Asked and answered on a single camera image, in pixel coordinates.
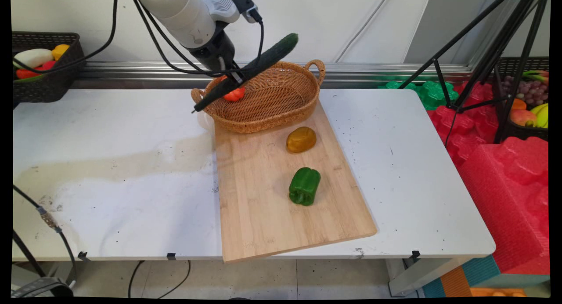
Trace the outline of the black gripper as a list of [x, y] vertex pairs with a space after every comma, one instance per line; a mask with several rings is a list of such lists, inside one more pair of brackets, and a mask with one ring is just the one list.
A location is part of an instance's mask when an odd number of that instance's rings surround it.
[[196, 48], [189, 48], [189, 53], [195, 57], [205, 68], [212, 72], [221, 72], [220, 80], [230, 79], [235, 86], [242, 86], [246, 78], [243, 72], [235, 71], [235, 47], [233, 42], [222, 29], [215, 33], [207, 42]]

